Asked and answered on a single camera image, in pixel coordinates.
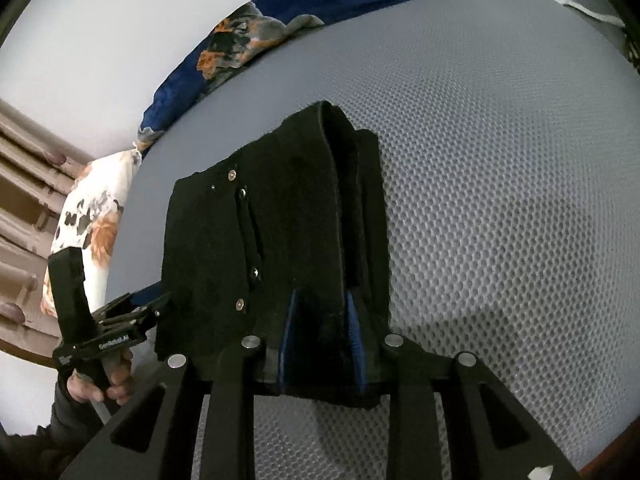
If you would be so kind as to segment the dark sleeve forearm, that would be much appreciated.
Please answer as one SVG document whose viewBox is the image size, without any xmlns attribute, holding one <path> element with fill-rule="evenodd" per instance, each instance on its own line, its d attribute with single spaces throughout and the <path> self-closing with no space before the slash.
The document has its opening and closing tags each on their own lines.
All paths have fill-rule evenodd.
<svg viewBox="0 0 640 480">
<path fill-rule="evenodd" d="M 1 478 L 60 478 L 103 427 L 91 402 L 111 399 L 123 404 L 129 397 L 125 384 L 101 390 L 76 373 L 58 378 L 49 425 L 38 426 L 29 436 L 1 435 Z"/>
</svg>

